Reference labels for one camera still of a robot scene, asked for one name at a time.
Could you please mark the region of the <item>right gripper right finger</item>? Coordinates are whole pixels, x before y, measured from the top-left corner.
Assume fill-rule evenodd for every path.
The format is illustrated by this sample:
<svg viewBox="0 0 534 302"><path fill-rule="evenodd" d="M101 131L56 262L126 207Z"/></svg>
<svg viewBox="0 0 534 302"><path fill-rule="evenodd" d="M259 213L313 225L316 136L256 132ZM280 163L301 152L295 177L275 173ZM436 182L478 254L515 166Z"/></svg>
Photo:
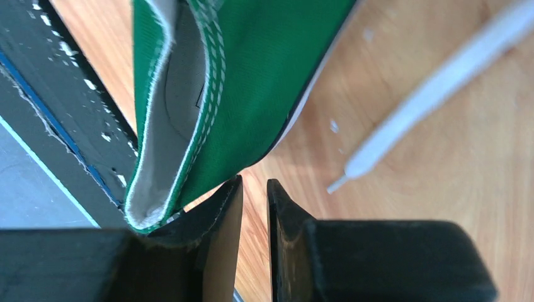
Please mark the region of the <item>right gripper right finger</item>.
<svg viewBox="0 0 534 302"><path fill-rule="evenodd" d="M320 220L266 185L274 301L495 301L463 228L438 220Z"/></svg>

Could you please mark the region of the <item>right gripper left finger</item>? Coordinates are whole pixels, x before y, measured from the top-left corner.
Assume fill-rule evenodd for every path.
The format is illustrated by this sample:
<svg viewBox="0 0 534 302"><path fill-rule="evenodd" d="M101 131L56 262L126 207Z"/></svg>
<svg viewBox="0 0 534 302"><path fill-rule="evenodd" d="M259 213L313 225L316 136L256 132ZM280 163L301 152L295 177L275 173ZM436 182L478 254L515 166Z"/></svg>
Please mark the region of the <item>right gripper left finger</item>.
<svg viewBox="0 0 534 302"><path fill-rule="evenodd" d="M146 236L126 229L1 232L2 301L232 301L243 183Z"/></svg>

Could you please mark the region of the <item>green canvas sneaker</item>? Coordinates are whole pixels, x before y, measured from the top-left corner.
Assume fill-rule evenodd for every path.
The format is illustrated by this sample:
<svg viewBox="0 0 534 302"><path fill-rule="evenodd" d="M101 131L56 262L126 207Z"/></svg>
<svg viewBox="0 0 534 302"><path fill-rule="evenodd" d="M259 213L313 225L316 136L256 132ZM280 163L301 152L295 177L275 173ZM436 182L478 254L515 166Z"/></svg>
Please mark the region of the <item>green canvas sneaker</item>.
<svg viewBox="0 0 534 302"><path fill-rule="evenodd" d="M129 226L150 233L268 155L357 1L133 1L138 156Z"/></svg>

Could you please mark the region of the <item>white shoelace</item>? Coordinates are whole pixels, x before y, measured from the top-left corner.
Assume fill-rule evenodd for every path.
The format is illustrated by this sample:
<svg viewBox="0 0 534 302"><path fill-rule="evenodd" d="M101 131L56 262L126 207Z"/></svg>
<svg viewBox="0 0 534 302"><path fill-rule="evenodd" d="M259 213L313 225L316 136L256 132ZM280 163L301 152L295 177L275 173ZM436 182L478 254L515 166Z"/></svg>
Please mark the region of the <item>white shoelace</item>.
<svg viewBox="0 0 534 302"><path fill-rule="evenodd" d="M533 1L515 1L499 12L422 82L362 142L343 175L327 192L370 172L421 120L489 68L533 31Z"/></svg>

